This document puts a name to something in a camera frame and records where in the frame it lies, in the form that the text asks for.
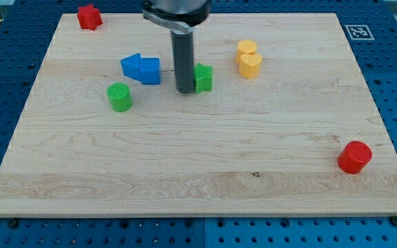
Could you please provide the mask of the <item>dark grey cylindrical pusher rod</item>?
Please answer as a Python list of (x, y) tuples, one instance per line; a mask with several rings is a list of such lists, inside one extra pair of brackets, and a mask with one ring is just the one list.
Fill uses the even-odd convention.
[(171, 31), (172, 54), (176, 89), (182, 94), (194, 91), (194, 43), (193, 33)]

